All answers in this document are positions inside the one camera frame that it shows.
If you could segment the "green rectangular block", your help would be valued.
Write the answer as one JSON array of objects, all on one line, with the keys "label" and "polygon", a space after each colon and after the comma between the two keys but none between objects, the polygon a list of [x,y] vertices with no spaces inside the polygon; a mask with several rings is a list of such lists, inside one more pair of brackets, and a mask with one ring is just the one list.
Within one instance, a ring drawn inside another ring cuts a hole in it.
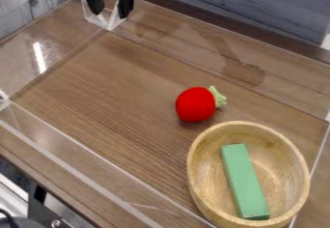
[{"label": "green rectangular block", "polygon": [[267,220],[270,218],[267,201],[245,145],[231,144],[223,146],[220,155],[237,216],[247,220]]}]

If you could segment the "clear acrylic enclosure wall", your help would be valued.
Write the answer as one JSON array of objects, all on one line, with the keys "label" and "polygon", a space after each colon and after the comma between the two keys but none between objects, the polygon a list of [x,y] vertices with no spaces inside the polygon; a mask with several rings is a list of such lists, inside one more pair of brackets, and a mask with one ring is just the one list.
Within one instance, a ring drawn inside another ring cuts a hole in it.
[{"label": "clear acrylic enclosure wall", "polygon": [[[227,104],[184,122],[175,100],[213,86]],[[275,129],[310,171],[283,228],[330,228],[330,64],[145,1],[107,31],[68,0],[0,42],[0,156],[100,228],[219,228],[188,188],[209,127]]]}]

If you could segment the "red plush strawberry toy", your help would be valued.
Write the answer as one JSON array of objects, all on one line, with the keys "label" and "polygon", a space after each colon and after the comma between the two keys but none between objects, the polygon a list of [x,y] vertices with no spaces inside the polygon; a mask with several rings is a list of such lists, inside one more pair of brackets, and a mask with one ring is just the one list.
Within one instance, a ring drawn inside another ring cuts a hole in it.
[{"label": "red plush strawberry toy", "polygon": [[215,110],[227,104],[227,97],[213,86],[192,87],[175,100],[175,112],[184,122],[200,122],[211,118]]}]

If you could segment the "black table leg clamp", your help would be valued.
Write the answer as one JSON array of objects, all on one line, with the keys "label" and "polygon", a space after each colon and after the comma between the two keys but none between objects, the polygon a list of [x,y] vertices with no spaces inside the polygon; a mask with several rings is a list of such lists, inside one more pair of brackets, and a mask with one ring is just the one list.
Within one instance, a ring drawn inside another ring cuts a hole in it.
[{"label": "black table leg clamp", "polygon": [[65,220],[45,206],[46,191],[33,185],[28,192],[26,217],[37,221],[44,228],[73,228]]}]

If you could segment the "round wooden bowl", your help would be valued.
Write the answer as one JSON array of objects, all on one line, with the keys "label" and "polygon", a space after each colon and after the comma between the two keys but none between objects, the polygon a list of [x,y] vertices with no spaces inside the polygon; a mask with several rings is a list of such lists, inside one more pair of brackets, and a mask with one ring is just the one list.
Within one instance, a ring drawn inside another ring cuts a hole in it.
[{"label": "round wooden bowl", "polygon": [[187,154],[189,193],[219,228],[283,228],[310,194],[295,144],[264,125],[231,121],[205,129]]}]

